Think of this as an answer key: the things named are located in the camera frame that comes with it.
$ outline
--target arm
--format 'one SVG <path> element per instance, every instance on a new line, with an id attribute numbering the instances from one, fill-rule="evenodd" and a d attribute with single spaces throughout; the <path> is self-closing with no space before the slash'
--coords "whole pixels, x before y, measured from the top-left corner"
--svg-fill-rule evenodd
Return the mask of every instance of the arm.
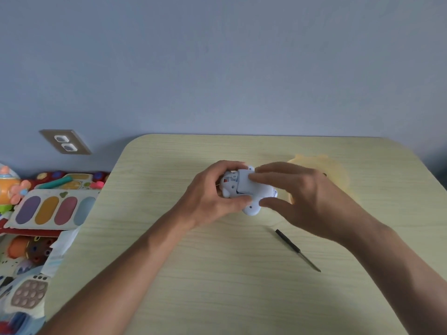
<path id="1" fill-rule="evenodd" d="M 447 334 L 447 282 L 388 226 L 315 169 L 270 163 L 250 179 L 288 191 L 259 202 L 292 225 L 347 248 L 379 287 L 410 334 Z"/>
<path id="2" fill-rule="evenodd" d="M 67 302 L 39 334 L 122 334 L 182 237 L 190 229 L 242 210 L 251 202 L 245 196 L 219 197 L 215 185 L 226 170 L 246 168 L 241 162 L 219 161 L 197 174 L 179 202 Z"/>

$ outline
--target wood grain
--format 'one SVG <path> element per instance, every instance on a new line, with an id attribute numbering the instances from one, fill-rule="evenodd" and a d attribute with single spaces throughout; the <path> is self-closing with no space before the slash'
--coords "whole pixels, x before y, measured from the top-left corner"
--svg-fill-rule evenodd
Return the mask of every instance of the wood grain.
<path id="1" fill-rule="evenodd" d="M 53 315 L 219 159 L 251 165 L 327 154 L 361 205 L 447 277 L 447 193 L 408 149 L 382 138 L 145 135 L 129 143 L 53 279 Z M 279 228 L 322 270 L 284 245 Z M 190 232 L 174 250 L 128 334 L 405 334 L 344 248 L 263 208 Z"/>

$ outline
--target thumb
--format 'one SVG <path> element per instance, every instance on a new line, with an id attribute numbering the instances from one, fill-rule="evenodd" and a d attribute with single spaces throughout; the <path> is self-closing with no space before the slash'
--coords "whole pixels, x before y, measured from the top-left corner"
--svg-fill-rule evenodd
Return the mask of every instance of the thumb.
<path id="1" fill-rule="evenodd" d="M 246 195 L 223 200 L 228 211 L 232 213 L 239 212 L 252 202 L 252 198 Z"/>
<path id="2" fill-rule="evenodd" d="M 259 205 L 274 210 L 292 224 L 295 220 L 296 214 L 293 205 L 287 201 L 277 199 L 276 197 L 265 197 L 260 200 Z"/>

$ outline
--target white paper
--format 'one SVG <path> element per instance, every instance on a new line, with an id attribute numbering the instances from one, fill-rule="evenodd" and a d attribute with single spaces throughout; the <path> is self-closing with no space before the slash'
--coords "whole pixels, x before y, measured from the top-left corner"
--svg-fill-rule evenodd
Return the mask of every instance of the white paper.
<path id="1" fill-rule="evenodd" d="M 63 231 L 60 233 L 57 241 L 50 246 L 51 248 L 53 248 L 53 250 L 51 251 L 50 256 L 48 256 L 47 261 L 43 265 L 43 268 L 41 270 L 41 273 L 43 275 L 47 275 L 50 277 L 53 277 L 55 275 L 57 268 L 59 268 L 62 260 L 64 259 L 65 252 L 70 248 L 71 244 L 78 235 L 79 229 L 80 227 L 72 231 Z"/>

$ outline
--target electrical outlet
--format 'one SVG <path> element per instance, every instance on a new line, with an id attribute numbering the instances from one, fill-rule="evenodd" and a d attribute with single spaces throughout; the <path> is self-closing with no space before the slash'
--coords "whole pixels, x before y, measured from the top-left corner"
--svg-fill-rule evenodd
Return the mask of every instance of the electrical outlet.
<path id="1" fill-rule="evenodd" d="M 92 154 L 74 130 L 42 129 L 39 130 L 39 133 L 62 154 Z"/>

